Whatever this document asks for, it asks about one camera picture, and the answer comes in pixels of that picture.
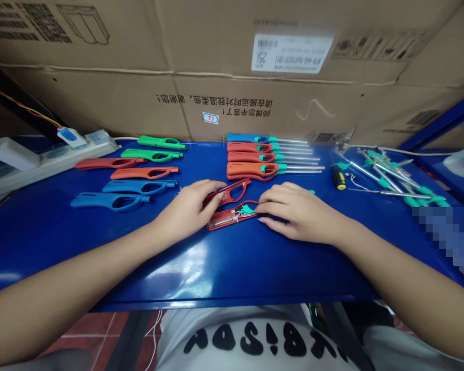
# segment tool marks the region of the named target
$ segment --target power strip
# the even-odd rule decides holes
[[[88,144],[81,147],[65,146],[41,154],[40,166],[31,170],[20,171],[9,165],[1,166],[0,195],[71,169],[81,160],[105,156],[120,148],[104,130],[86,135],[86,140]]]

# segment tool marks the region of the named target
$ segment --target hand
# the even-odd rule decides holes
[[[205,208],[203,200],[227,184],[214,180],[200,180],[182,188],[175,199],[150,223],[153,233],[162,235],[168,246],[183,240],[203,228],[211,219],[223,197],[216,195]]]
[[[274,185],[259,199],[257,213],[268,213],[288,220],[269,217],[259,220],[274,231],[293,240],[326,243],[338,246],[346,228],[356,222],[328,206],[311,192],[297,184]]]

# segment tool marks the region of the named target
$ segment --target blue metal frame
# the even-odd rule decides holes
[[[399,149],[417,151],[464,122],[464,100],[404,142]]]

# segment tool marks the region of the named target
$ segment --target person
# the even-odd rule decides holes
[[[220,194],[204,208],[202,201],[225,186],[202,180],[185,187],[151,223],[0,291],[0,366],[87,367],[76,353],[36,357],[140,264],[205,226]],[[256,212],[289,221],[259,218],[288,238],[341,250],[424,341],[371,327],[364,344],[376,370],[464,369],[464,288],[295,184],[272,186]],[[161,326],[158,370],[356,369],[300,306],[174,310]]]

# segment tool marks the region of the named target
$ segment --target white cable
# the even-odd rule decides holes
[[[157,325],[157,323],[158,323],[158,317],[160,316],[160,313],[161,313],[161,310],[158,311],[158,314],[157,314],[157,316],[156,316],[156,322],[155,322],[155,324],[154,324],[153,327],[146,333],[146,335],[145,335],[144,337],[148,336],[148,335],[150,334],[151,330],[153,330],[153,329],[156,327],[156,325]]]
[[[136,137],[118,137],[114,138],[115,140],[138,140],[139,138]]]
[[[155,325],[148,331],[148,333],[146,335],[148,335],[151,330],[153,330],[153,355],[151,356],[151,360],[150,360],[150,364],[148,365],[148,367],[146,368],[146,370],[144,371],[148,371],[148,369],[150,368],[152,362],[153,362],[153,358],[155,356],[155,353],[156,353],[156,339],[155,339],[155,332],[156,332],[156,325],[158,325],[158,322],[160,322],[161,318],[162,318],[162,311],[161,309],[158,311],[158,315],[156,316],[156,322],[155,322]]]
[[[379,147],[379,146],[368,146],[368,145],[359,145],[359,144],[351,144],[349,147],[363,147],[363,148],[379,148],[379,149],[384,149],[384,150],[389,150],[393,152],[399,152],[399,153],[404,153],[406,155],[414,155],[414,156],[450,156],[453,154],[456,154],[457,152],[452,152],[448,154],[420,154],[416,152],[409,152],[409,151],[404,151],[401,149],[395,149],[395,148],[387,148],[387,147]]]
[[[362,185],[357,184],[357,183],[354,181],[354,178],[356,177],[354,174],[345,173],[345,176],[350,177],[352,184],[355,185],[356,187],[363,188],[365,191],[370,191],[368,188],[363,187]]]

